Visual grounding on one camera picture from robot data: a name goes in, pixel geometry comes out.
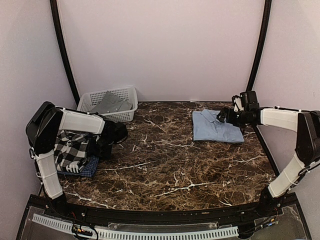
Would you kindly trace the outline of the light blue long sleeve shirt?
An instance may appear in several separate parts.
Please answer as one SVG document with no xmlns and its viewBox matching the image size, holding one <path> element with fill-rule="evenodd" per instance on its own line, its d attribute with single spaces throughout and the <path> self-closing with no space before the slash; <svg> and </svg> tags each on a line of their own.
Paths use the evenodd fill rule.
<svg viewBox="0 0 320 240">
<path fill-rule="evenodd" d="M 217 119 L 219 111 L 204 109 L 192 112 L 193 140 L 223 143 L 243 143 L 244 137 L 239 127 Z"/>
</svg>

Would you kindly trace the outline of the blue checked shirt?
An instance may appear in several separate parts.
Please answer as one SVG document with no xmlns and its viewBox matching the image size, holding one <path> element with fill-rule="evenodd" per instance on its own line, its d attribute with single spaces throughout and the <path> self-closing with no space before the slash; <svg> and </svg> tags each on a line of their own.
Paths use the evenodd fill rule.
<svg viewBox="0 0 320 240">
<path fill-rule="evenodd" d="M 65 176 L 77 176 L 77 177 L 92 178 L 97 171 L 98 163 L 99 163 L 99 158 L 97 156 L 92 155 L 89 158 L 88 163 L 85 165 L 85 167 L 79 173 L 73 173 L 73 172 L 68 172 L 68 171 L 57 171 L 57 173 L 60 175 L 65 175 Z"/>
</svg>

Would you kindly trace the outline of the black white plaid shirt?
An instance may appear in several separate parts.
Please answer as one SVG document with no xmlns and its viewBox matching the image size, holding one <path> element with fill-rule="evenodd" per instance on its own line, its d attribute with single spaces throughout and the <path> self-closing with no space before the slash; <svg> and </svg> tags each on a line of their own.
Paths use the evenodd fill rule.
<svg viewBox="0 0 320 240">
<path fill-rule="evenodd" d="M 57 171 L 79 173 L 95 155 L 97 137 L 91 133 L 60 130 L 54 145 Z"/>
</svg>

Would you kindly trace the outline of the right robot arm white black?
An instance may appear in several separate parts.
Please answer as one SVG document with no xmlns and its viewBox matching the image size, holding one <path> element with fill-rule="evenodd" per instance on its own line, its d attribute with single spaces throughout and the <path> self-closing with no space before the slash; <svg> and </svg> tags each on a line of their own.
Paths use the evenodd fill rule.
<svg viewBox="0 0 320 240">
<path fill-rule="evenodd" d="M 275 208 L 272 199 L 282 197 L 320 166 L 320 112 L 281 106 L 260 106 L 253 90 L 232 97 L 232 106 L 217 115 L 221 123 L 236 127 L 260 128 L 273 157 L 287 157 L 279 175 L 266 188 L 266 195 L 255 205 L 255 213 L 266 217 Z"/>
</svg>

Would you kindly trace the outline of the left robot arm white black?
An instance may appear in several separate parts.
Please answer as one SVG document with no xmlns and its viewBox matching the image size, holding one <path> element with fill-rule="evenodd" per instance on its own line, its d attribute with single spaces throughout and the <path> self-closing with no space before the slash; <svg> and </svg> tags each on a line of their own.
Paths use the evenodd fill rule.
<svg viewBox="0 0 320 240">
<path fill-rule="evenodd" d="M 37 176 L 53 200 L 50 208 L 60 218 L 67 218 L 71 208 L 59 199 L 64 193 L 58 175 L 91 178 L 99 160 L 109 159 L 113 146 L 128 137 L 126 125 L 121 122 L 98 113 L 58 107 L 49 101 L 40 106 L 25 133 Z"/>
</svg>

